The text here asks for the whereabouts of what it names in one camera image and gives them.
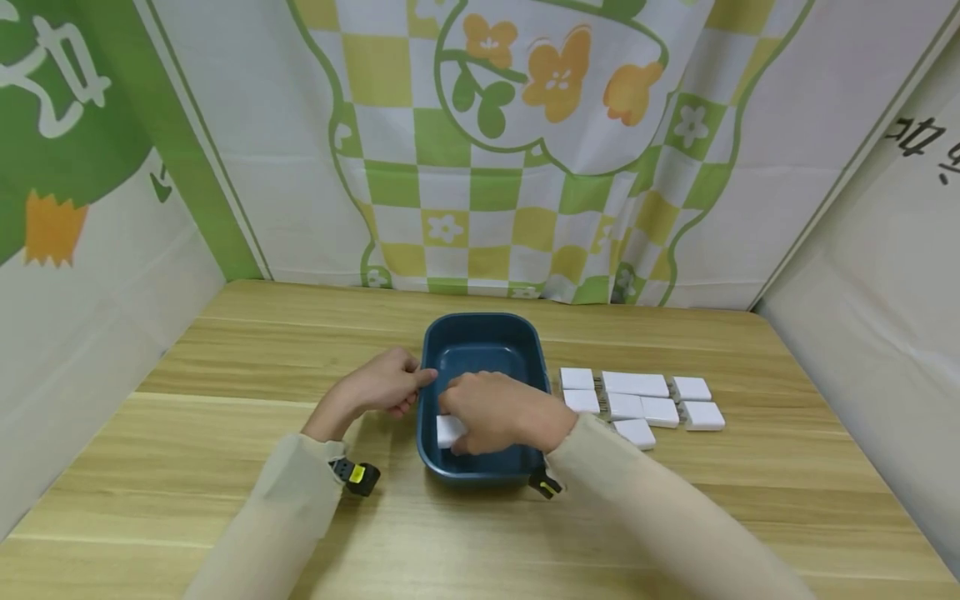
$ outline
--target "person's right hand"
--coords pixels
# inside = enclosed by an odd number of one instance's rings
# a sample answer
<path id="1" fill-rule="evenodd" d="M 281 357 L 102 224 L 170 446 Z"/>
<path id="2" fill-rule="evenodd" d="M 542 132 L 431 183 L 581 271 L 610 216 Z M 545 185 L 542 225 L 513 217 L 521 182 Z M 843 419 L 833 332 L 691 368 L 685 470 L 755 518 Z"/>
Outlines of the person's right hand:
<path id="1" fill-rule="evenodd" d="M 577 422 L 560 400 L 501 372 L 465 373 L 440 395 L 440 412 L 459 419 L 467 434 L 454 454 L 486 454 L 512 444 L 552 452 Z"/>

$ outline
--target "green checkered pattern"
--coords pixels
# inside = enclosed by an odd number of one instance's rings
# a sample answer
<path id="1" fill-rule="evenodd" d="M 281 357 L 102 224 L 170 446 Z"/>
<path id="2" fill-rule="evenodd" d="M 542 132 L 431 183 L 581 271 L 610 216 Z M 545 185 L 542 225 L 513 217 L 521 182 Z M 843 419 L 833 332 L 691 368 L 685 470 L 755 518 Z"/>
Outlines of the green checkered pattern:
<path id="1" fill-rule="evenodd" d="M 631 167 L 631 211 L 612 240 L 612 301 L 668 300 L 677 280 L 671 249 L 723 193 L 736 159 L 738 109 L 801 8 L 788 0 L 714 3 L 654 143 Z"/>
<path id="2" fill-rule="evenodd" d="M 296 4 L 339 80 L 333 152 L 375 242 L 364 283 L 447 294 L 660 301 L 668 249 L 723 191 L 736 106 L 779 43 L 764 36 L 775 0 L 717 0 L 691 64 L 718 51 L 731 64 L 688 69 L 626 169 L 578 176 L 541 149 L 491 152 L 459 130 L 434 82 L 440 24 L 417 0 Z"/>

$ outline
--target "person's left hand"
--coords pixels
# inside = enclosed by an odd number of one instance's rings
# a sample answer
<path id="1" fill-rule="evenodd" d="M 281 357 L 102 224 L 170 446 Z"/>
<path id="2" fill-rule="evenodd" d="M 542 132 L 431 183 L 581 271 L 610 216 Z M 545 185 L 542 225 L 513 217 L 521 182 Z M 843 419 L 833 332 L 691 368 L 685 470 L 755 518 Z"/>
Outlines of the person's left hand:
<path id="1" fill-rule="evenodd" d="M 391 348 L 330 388 L 301 432 L 318 441 L 340 440 L 366 411 L 385 410 L 399 419 L 417 401 L 420 388 L 436 378 L 436 369 L 420 369 L 410 352 Z"/>
<path id="2" fill-rule="evenodd" d="M 407 350 L 390 348 L 338 381 L 327 395 L 349 398 L 358 412 L 385 410 L 399 419 L 417 401 L 420 388 L 436 378 L 436 369 L 421 370 Z"/>

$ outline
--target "white block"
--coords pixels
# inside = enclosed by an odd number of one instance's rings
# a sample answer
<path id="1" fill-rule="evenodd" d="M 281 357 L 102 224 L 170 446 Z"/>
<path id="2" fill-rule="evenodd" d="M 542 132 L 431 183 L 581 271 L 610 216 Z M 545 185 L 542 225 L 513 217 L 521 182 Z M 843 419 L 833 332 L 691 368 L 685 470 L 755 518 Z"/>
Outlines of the white block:
<path id="1" fill-rule="evenodd" d="M 710 402 L 713 400 L 713 394 L 710 393 L 706 380 L 700 377 L 671 377 L 669 386 L 674 399 L 678 402 L 684 400 Z"/>
<path id="2" fill-rule="evenodd" d="M 564 390 L 592 390 L 593 371 L 574 367 L 560 367 L 560 387 Z"/>
<path id="3" fill-rule="evenodd" d="M 600 414 L 600 400 L 593 390 L 564 390 L 564 402 L 574 413 Z"/>
<path id="4" fill-rule="evenodd" d="M 643 399 L 643 413 L 647 422 L 654 427 L 676 429 L 677 425 L 680 424 L 677 405 L 670 398 L 645 397 Z"/>
<path id="5" fill-rule="evenodd" d="M 657 443 L 650 425 L 643 419 L 619 420 L 613 424 L 613 428 L 641 450 L 649 450 Z"/>
<path id="6" fill-rule="evenodd" d="M 727 425 L 720 408 L 713 402 L 681 402 L 680 412 L 684 415 L 687 431 L 720 431 Z"/>
<path id="7" fill-rule="evenodd" d="M 465 433 L 467 433 L 467 428 L 456 417 L 452 415 L 437 416 L 437 445 L 440 450 L 451 447 Z"/>
<path id="8" fill-rule="evenodd" d="M 663 375 L 603 371 L 603 387 L 608 394 L 670 397 Z"/>
<path id="9" fill-rule="evenodd" d="M 643 400 L 629 394 L 607 394 L 611 420 L 643 419 Z"/>

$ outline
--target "human hand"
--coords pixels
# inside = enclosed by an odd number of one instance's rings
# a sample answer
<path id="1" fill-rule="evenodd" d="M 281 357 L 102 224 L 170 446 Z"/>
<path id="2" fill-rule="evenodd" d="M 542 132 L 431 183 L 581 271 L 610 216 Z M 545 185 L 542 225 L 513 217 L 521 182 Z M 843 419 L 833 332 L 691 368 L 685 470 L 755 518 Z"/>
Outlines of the human hand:
<path id="1" fill-rule="evenodd" d="M 417 401 L 420 388 L 436 378 L 436 369 L 422 370 L 410 352 L 391 348 L 330 388 L 302 432 L 316 440 L 339 439 L 351 422 L 369 410 L 385 410 L 399 419 Z"/>
<path id="2" fill-rule="evenodd" d="M 512 444 L 552 452 L 576 424 L 577 415 L 553 396 L 501 372 L 464 373 L 440 395 L 442 414 L 459 419 L 467 434 L 454 454 L 486 454 Z"/>

